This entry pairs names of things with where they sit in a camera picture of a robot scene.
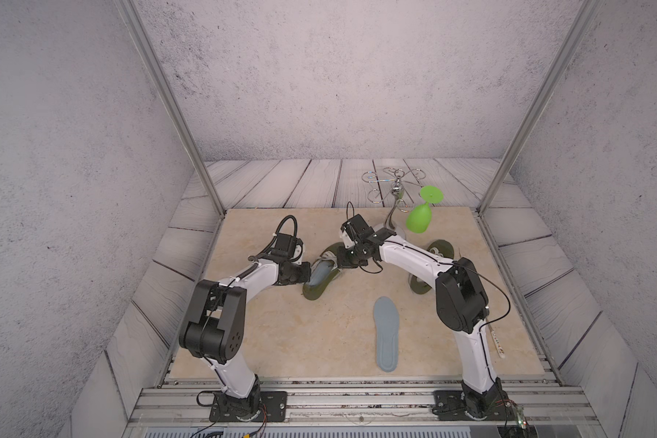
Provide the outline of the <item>olive green shoe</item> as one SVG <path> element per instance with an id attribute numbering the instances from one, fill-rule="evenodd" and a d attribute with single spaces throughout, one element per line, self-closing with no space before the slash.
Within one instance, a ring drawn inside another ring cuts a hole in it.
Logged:
<path id="1" fill-rule="evenodd" d="M 454 246 L 443 239 L 434 240 L 427 247 L 427 251 L 437 255 L 438 257 L 455 259 L 459 255 L 459 251 L 454 249 Z M 432 287 L 427 284 L 423 279 L 410 274 L 408 277 L 409 287 L 417 295 L 424 295 L 428 293 Z"/>
<path id="2" fill-rule="evenodd" d="M 310 281 L 302 288 L 305 299 L 314 301 L 321 297 L 331 281 L 341 275 L 338 253 L 344 244 L 335 243 L 327 247 L 311 265 Z"/>

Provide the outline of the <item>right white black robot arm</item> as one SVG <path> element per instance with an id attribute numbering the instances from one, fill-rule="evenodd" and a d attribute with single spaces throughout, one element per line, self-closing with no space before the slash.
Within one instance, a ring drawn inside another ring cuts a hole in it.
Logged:
<path id="1" fill-rule="evenodd" d="M 440 257 L 389 228 L 374 230 L 361 215 L 341 226 L 341 238 L 340 268 L 360 268 L 372 259 L 397 266 L 432 288 L 439 319 L 456 334 L 464 388 L 486 394 L 496 386 L 496 372 L 481 332 L 489 315 L 488 297 L 471 260 Z"/>

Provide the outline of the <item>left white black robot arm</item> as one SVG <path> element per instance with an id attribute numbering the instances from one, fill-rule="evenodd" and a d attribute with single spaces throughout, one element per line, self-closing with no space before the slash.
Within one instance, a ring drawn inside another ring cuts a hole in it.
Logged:
<path id="1" fill-rule="evenodd" d="M 202 280 L 182 320 L 178 343 L 215 372 L 222 393 L 246 399 L 257 386 L 241 353 L 246 327 L 246 305 L 267 288 L 297 285 L 310 280 L 304 244 L 295 235 L 278 233 L 241 272 L 219 281 Z"/>

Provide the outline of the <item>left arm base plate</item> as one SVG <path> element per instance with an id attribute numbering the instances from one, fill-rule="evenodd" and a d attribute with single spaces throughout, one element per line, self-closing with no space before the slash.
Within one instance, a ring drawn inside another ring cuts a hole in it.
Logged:
<path id="1" fill-rule="evenodd" d="M 286 392 L 252 391 L 243 399 L 214 392 L 211 423 L 283 423 L 286 420 Z"/>

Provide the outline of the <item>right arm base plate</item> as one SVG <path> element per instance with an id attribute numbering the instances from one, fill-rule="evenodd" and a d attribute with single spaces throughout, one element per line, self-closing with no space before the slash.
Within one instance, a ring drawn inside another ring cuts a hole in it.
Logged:
<path id="1" fill-rule="evenodd" d="M 518 419 L 513 403 L 504 401 L 496 389 L 486 393 L 436 391 L 432 413 L 439 421 L 515 422 Z"/>

